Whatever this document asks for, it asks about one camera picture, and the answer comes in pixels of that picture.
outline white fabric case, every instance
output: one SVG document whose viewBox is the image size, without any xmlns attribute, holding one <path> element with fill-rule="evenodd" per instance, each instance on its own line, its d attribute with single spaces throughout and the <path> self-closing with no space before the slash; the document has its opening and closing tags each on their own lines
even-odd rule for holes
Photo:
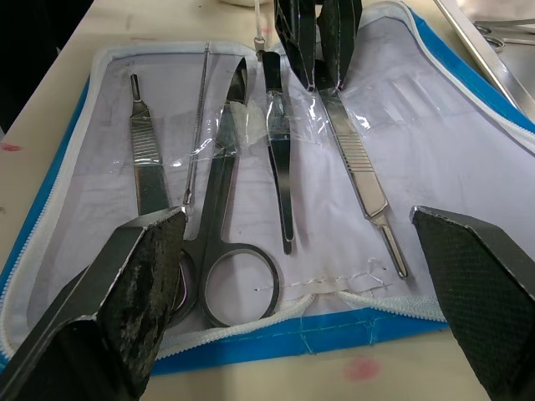
<svg viewBox="0 0 535 401">
<path fill-rule="evenodd" d="M 191 153 L 204 43 L 111 48 L 94 59 L 89 92 L 46 206 L 21 250 L 0 299 L 0 353 L 10 358 L 70 279 L 89 265 L 110 233 L 137 216 L 128 131 L 130 74 L 138 74 L 166 167 L 168 191 L 181 203 Z M 233 71 L 247 58 L 250 116 L 265 114 L 262 66 L 254 51 L 212 43 L 203 139 L 196 180 L 194 238 L 211 157 L 210 138 Z M 170 327 L 159 358 L 292 317 L 374 307 L 444 321 L 414 227 L 415 205 L 468 214 L 503 228 L 535 257 L 535 137 L 483 102 L 424 45 L 410 10 L 384 2 L 364 10 L 342 92 L 390 202 L 389 220 L 410 267 L 395 273 L 379 232 L 363 216 L 317 94 L 307 93 L 283 58 L 292 106 L 291 185 L 296 241 L 283 254 L 266 138 L 252 122 L 240 151 L 225 239 L 260 246 L 278 263 L 282 300 L 261 314 L 269 277 L 247 273 L 248 259 L 225 266 L 238 281 L 240 305 L 230 328 L 209 328 L 195 311 Z M 216 295 L 228 304 L 225 286 Z"/>
</svg>

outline white zipper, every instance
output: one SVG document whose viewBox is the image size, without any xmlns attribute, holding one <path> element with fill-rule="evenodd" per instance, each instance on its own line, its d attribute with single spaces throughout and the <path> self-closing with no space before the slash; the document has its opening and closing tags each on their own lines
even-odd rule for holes
<svg viewBox="0 0 535 401">
<path fill-rule="evenodd" d="M 418 32 L 418 28 L 415 25 L 415 20 L 413 19 L 410 10 L 406 5 L 403 3 L 394 3 L 394 2 L 382 2 L 377 3 L 376 5 L 372 6 L 373 8 L 369 8 L 369 12 L 367 14 L 363 13 L 363 18 L 361 20 L 360 26 L 364 26 L 368 23 L 372 23 L 373 21 L 381 18 L 381 17 L 391 17 L 396 18 L 398 20 L 401 20 L 405 22 L 405 24 L 408 26 L 409 30 L 413 33 L 413 36 L 415 37 L 419 47 L 422 49 L 426 57 L 460 90 L 462 91 L 466 96 L 468 96 L 481 110 L 482 112 L 489 115 L 492 119 L 494 119 L 496 122 L 498 122 L 499 125 L 501 125 L 508 134 L 510 134 L 513 138 L 518 140 L 520 143 L 522 143 L 524 146 L 526 146 L 528 149 L 532 151 L 532 153 L 535 153 L 535 134 L 531 131 L 524 129 L 520 127 L 519 125 L 513 123 L 512 121 L 505 119 L 501 115 L 499 115 L 497 112 L 495 112 L 493 109 L 491 109 L 489 106 L 487 106 L 482 100 L 480 100 L 477 96 L 474 95 L 470 90 L 468 90 L 464 84 L 457 79 L 453 74 L 451 74 L 442 64 L 441 62 L 436 59 L 429 50 L 427 50 L 427 47 L 421 40 L 421 37 Z M 198 44 L 198 43 L 182 43 L 181 44 L 181 52 L 189 52 L 191 53 L 192 49 L 195 47 L 203 48 L 204 44 Z M 226 46 L 231 46 L 228 43 L 221 43 L 222 48 L 225 48 Z M 93 79 L 99 77 L 102 74 L 95 74 L 95 71 L 99 71 L 100 68 L 102 68 L 102 65 L 104 63 L 104 60 L 106 60 L 106 65 L 114 58 L 118 57 L 125 57 L 127 55 L 136 55 L 140 53 L 176 53 L 178 50 L 176 48 L 176 44 L 173 43 L 163 43 L 163 44 L 151 44 L 151 45 L 135 45 L 135 46 L 129 46 L 128 48 L 120 48 L 120 49 L 111 49 L 108 51 L 102 51 L 99 53 L 98 56 L 95 57 L 94 65 L 92 68 L 92 77 Z M 91 88 L 89 88 L 88 92 L 88 98 L 94 91 L 91 91 Z M 77 127 L 79 126 L 80 122 L 82 121 L 82 115 L 80 116 L 80 120 L 77 123 Z M 74 130 L 73 137 L 71 138 L 71 141 L 73 140 L 75 133 L 78 130 Z M 5 302 L 6 302 L 6 296 L 8 292 L 9 285 L 13 279 L 13 275 L 15 271 L 17 270 L 20 260 L 23 256 L 23 253 L 27 250 L 29 242 L 33 238 L 33 234 L 36 231 L 38 225 L 42 222 L 43 216 L 46 214 L 47 209 L 50 207 L 50 200 L 52 199 L 52 195 L 56 191 L 57 184 L 59 177 L 63 174 L 64 169 L 66 168 L 66 162 L 72 162 L 75 164 L 76 158 L 68 157 L 69 148 L 67 149 L 65 153 L 65 157 L 62 160 L 61 166 L 59 168 L 58 174 L 56 175 L 56 178 L 53 183 L 52 190 L 48 194 L 48 198 L 45 201 L 45 204 L 43 206 L 43 209 L 41 210 L 41 213 L 39 214 L 38 219 L 36 220 L 33 229 L 30 231 L 30 234 L 25 241 L 25 244 L 20 251 L 17 260 L 13 264 L 13 268 L 9 272 L 8 279 L 6 281 L 6 285 L 2 289 L 2 295 L 0 296 L 0 354 L 6 358 L 10 359 L 14 355 L 14 350 L 9 346 L 7 335 L 5 333 L 5 322 L 4 322 L 4 310 L 5 310 Z M 400 298 L 384 298 L 384 299 L 374 299 L 374 298 L 368 298 L 368 297 L 361 297 L 358 295 L 350 294 L 348 292 L 339 292 L 337 293 L 337 296 L 340 297 L 346 304 L 351 306 L 352 308 L 355 307 L 371 307 L 373 309 L 383 311 L 383 312 L 391 312 L 397 315 L 401 316 L 407 316 L 407 317 L 415 317 L 420 319 L 426 319 L 426 320 L 432 320 L 437 322 L 445 322 L 444 316 L 440 312 L 440 308 L 438 307 L 438 301 L 435 297 L 428 297 L 428 299 L 418 298 L 418 297 L 403 297 L 407 302 L 402 302 L 401 297 Z M 253 330 L 257 330 L 262 327 L 271 326 L 273 324 L 283 322 L 285 320 L 291 319 L 293 317 L 297 317 L 302 315 L 304 310 L 312 303 L 314 300 L 314 295 L 312 296 L 306 296 L 298 300 L 293 306 L 291 307 L 285 307 L 280 312 L 276 313 L 275 315 L 268 317 L 266 319 L 263 319 L 261 321 L 252 322 L 248 324 L 243 324 L 235 327 L 230 328 L 213 328 L 206 330 L 203 332 L 202 335 L 199 335 L 198 332 L 194 333 L 188 333 L 183 334 L 180 336 L 175 336 L 173 338 L 165 338 L 162 341 L 161 344 L 161 350 L 158 354 L 157 359 L 167 358 L 171 355 L 181 353 L 183 351 L 186 351 L 187 349 L 191 349 L 194 347 L 198 347 L 200 345 L 211 343 L 213 341 L 228 338 L 234 335 L 238 334 L 245 334 L 247 332 L 251 332 Z"/>
</svg>

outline beige table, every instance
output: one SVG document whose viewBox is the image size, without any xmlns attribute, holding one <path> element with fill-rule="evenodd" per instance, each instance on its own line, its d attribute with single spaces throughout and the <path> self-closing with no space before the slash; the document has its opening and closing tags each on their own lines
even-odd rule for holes
<svg viewBox="0 0 535 401">
<path fill-rule="evenodd" d="M 448 44 L 467 52 L 432 0 L 410 0 Z M 273 7 L 262 7 L 273 26 Z M 254 13 L 217 0 L 95 0 L 3 139 L 0 150 L 0 266 L 18 231 L 91 67 L 95 50 L 133 41 L 229 40 L 252 46 Z M 268 44 L 277 40 L 267 33 Z M 299 358 L 242 363 L 153 378 L 147 400 L 488 400 L 450 332 Z"/>
</svg>

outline table surface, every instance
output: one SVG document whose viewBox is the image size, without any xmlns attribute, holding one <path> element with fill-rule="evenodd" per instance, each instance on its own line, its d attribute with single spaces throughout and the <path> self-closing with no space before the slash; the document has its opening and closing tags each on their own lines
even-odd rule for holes
<svg viewBox="0 0 535 401">
<path fill-rule="evenodd" d="M 432 0 L 406 0 L 474 65 Z M 366 6 L 373 0 L 364 0 Z M 262 6 L 267 44 L 273 5 Z M 23 224 L 89 75 L 95 51 L 119 43 L 227 40 L 253 46 L 254 11 L 217 0 L 95 0 L 6 133 L 0 150 L 0 266 Z M 360 347 L 240 363 L 151 379 L 149 400 L 488 400 L 450 331 Z"/>
</svg>

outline metal tray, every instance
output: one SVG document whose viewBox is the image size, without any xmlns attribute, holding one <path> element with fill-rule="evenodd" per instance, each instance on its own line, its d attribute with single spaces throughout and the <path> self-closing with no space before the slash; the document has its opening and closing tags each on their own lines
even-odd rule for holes
<svg viewBox="0 0 535 401">
<path fill-rule="evenodd" d="M 497 53 L 480 34 L 476 20 L 535 18 L 535 2 L 501 0 L 435 0 L 487 80 L 531 121 L 535 121 L 535 46 L 506 43 Z"/>
</svg>

